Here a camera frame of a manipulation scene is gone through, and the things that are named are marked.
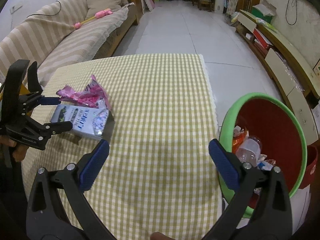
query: pink toy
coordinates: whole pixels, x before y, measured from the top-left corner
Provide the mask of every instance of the pink toy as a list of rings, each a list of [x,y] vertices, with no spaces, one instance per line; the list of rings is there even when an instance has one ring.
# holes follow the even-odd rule
[[[76,23],[74,26],[76,29],[79,29],[83,24],[90,22],[93,19],[100,19],[102,17],[105,17],[106,15],[111,15],[111,14],[113,14],[113,11],[111,11],[111,9],[105,9],[103,11],[97,12],[93,17],[91,17],[83,22]]]

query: hand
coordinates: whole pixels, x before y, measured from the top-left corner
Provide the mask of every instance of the hand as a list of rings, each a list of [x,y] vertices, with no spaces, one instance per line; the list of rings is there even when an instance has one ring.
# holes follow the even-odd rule
[[[155,232],[150,236],[150,240],[174,240],[174,239],[168,236],[165,236],[164,234],[161,234],[159,232]]]
[[[12,153],[12,157],[16,162],[21,162],[26,157],[26,153],[28,150],[28,146],[23,144],[17,144],[17,142],[9,139],[7,136],[0,135],[0,144],[7,145],[9,147],[15,147],[14,152]]]

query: drawer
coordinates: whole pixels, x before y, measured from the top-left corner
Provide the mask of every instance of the drawer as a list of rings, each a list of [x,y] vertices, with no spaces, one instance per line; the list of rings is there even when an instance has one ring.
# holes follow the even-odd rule
[[[302,127],[307,145],[314,143],[318,140],[318,133],[311,110],[300,89],[294,87],[288,95],[288,100],[291,104],[294,115]]]
[[[238,21],[252,33],[254,29],[257,27],[255,22],[250,20],[248,17],[244,16],[242,13],[239,14]]]
[[[292,80],[293,77],[287,72],[286,66],[273,49],[269,49],[265,60],[287,96],[296,85]]]

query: striped sofa cover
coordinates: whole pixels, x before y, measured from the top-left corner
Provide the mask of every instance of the striped sofa cover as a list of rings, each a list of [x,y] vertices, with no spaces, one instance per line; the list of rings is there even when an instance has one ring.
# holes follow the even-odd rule
[[[76,30],[74,24],[84,21],[86,0],[60,0],[61,11],[55,16],[33,15],[15,27],[0,42],[0,82],[18,59],[38,63],[39,82],[45,86],[59,67],[91,60],[108,36],[120,27],[128,15],[128,5],[107,17],[89,22]],[[53,15],[59,2],[42,7],[36,14]]]

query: power cord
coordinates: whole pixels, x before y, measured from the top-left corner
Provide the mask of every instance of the power cord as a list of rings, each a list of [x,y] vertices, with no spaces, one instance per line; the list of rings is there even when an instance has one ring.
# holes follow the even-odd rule
[[[60,4],[60,10],[56,14],[48,15],[48,14],[34,13],[34,14],[30,14],[28,17],[33,16],[33,15],[43,15],[43,16],[55,16],[55,15],[57,15],[61,11],[61,7],[62,6],[61,6],[61,3],[59,1],[56,1],[56,2],[58,2]]]
[[[288,19],[287,19],[287,12],[288,12],[288,6],[289,6],[289,1],[288,0],[288,4],[287,4],[287,9],[285,10],[285,20],[287,21],[287,23],[291,26],[295,25],[297,23],[297,20],[298,20],[298,9],[297,9],[297,0],[296,0],[296,21],[294,22],[294,24],[291,24],[288,22]],[[291,6],[294,7],[294,0],[291,2]]]

